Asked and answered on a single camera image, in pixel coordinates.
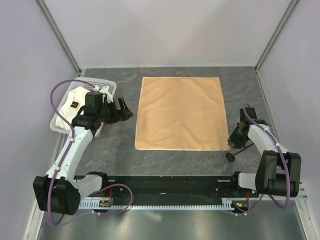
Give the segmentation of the black spoon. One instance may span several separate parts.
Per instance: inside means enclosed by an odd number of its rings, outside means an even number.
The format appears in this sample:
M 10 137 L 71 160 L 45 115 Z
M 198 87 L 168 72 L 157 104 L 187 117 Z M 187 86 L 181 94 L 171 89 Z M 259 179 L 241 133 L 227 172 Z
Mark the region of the black spoon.
M 244 147 L 243 149 L 237 151 L 236 153 L 227 152 L 227 153 L 225 154 L 225 157 L 226 157 L 226 159 L 227 159 L 229 162 L 232 162 L 232 163 L 233 163 L 233 162 L 236 160 L 236 158 L 235 158 L 236 155 L 238 155 L 238 154 L 246 151 L 248 148 L 252 147 L 253 145 L 254 145 L 254 144 L 251 143 L 250 145 Z

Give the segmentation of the peach satin napkin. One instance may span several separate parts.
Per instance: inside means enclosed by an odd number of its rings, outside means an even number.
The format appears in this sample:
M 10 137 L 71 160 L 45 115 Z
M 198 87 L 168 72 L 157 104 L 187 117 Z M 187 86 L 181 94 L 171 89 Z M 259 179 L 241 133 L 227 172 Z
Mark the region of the peach satin napkin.
M 218 77 L 143 77 L 137 150 L 228 151 L 228 138 Z

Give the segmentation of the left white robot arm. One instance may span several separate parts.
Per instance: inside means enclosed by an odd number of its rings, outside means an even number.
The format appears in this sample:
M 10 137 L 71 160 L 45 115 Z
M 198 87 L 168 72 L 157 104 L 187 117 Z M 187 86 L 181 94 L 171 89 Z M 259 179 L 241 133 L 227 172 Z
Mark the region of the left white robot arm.
M 85 149 L 102 124 L 127 121 L 133 116 L 123 97 L 118 98 L 118 103 L 108 100 L 105 93 L 86 93 L 84 106 L 71 121 L 71 130 L 62 152 L 46 174 L 36 176 L 33 181 L 41 211 L 71 216 L 77 212 L 84 198 L 92 194 L 104 197 L 109 193 L 106 173 L 91 171 L 78 181 L 74 177 Z

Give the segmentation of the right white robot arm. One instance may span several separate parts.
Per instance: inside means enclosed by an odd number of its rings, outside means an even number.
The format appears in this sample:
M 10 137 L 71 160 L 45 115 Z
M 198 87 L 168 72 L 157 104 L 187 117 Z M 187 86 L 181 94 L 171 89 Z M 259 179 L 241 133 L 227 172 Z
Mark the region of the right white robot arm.
M 247 189 L 269 196 L 294 198 L 298 195 L 301 156 L 276 140 L 267 122 L 257 118 L 253 107 L 239 110 L 239 122 L 227 142 L 239 153 L 255 146 L 261 154 L 256 173 L 234 173 L 235 181 L 229 184 L 233 196 L 240 197 Z

